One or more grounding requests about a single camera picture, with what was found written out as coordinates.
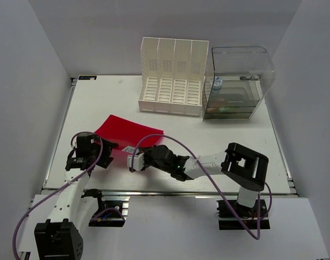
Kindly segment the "red notebook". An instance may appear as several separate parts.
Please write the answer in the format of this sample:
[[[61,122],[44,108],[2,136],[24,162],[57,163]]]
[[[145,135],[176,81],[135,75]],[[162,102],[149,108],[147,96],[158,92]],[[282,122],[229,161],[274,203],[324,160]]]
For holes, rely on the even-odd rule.
[[[126,147],[135,147],[147,135],[164,134],[164,131],[111,114],[94,133],[104,140],[118,144],[111,154],[114,158],[113,165],[125,166],[127,155],[129,154],[123,151]]]

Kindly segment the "green correction tape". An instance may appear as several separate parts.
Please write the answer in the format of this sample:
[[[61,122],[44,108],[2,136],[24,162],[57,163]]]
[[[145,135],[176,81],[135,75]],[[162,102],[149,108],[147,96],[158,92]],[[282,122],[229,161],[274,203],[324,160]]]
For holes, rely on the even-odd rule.
[[[228,107],[221,107],[220,108],[220,112],[221,113],[227,113],[229,111],[229,108]]]

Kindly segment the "blue lidded jar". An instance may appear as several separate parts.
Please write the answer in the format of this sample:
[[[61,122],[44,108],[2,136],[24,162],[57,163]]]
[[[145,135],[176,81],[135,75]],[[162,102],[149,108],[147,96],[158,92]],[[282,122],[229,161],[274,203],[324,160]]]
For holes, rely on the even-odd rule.
[[[222,89],[223,79],[221,77],[214,77],[212,80],[211,95],[218,95]]]

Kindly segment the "clear acrylic storage box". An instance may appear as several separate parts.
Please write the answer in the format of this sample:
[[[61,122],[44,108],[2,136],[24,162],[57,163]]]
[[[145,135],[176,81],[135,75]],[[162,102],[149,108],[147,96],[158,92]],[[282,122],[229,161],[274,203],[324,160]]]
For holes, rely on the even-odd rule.
[[[218,95],[211,95],[214,77],[223,79]],[[202,103],[204,120],[250,119],[275,80],[275,68],[260,45],[216,45],[207,57]],[[228,107],[227,113],[207,108]]]

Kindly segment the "orange correction tape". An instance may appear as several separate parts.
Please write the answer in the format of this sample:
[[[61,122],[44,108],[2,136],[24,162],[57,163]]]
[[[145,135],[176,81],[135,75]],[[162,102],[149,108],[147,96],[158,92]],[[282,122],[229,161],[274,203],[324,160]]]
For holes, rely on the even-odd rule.
[[[220,109],[216,107],[207,108],[208,113],[219,113]]]

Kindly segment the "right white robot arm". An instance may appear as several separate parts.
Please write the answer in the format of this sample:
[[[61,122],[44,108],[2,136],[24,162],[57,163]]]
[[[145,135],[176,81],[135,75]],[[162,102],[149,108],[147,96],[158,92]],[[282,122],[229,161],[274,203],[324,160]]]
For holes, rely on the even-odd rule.
[[[178,181],[194,180],[205,175],[224,174],[240,185],[236,209],[249,216],[256,209],[257,193],[265,188],[269,159],[250,148],[230,143],[224,152],[194,159],[174,154],[167,146],[157,145],[140,149],[143,168],[157,168]]]

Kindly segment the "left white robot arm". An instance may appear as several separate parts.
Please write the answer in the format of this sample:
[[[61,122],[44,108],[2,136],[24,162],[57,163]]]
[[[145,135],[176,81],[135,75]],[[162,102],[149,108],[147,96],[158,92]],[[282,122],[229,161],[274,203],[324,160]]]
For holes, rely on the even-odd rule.
[[[97,189],[85,190],[95,166],[107,168],[113,161],[115,142],[90,132],[76,134],[65,165],[65,188],[44,223],[34,229],[40,259],[81,259],[83,231],[92,216],[105,213],[106,202]]]

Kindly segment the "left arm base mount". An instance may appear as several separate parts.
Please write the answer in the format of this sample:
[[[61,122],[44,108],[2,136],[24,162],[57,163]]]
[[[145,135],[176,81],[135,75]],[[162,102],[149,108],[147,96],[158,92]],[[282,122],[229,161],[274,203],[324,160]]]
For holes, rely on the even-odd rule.
[[[89,189],[83,192],[81,198],[92,197],[97,202],[97,211],[89,222],[91,227],[117,227],[124,225],[129,202],[126,199],[105,196],[101,190]]]

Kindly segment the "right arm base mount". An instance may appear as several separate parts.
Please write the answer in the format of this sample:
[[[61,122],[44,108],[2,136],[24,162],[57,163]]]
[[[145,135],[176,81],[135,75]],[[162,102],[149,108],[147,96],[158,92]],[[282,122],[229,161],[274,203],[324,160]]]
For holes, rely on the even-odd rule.
[[[250,230],[257,230],[258,203],[255,201],[253,208],[240,206],[236,200],[228,200],[237,215]],[[219,230],[244,230],[237,218],[233,215],[224,200],[217,200],[217,218]],[[260,229],[269,230],[268,208],[264,199],[260,200]]]

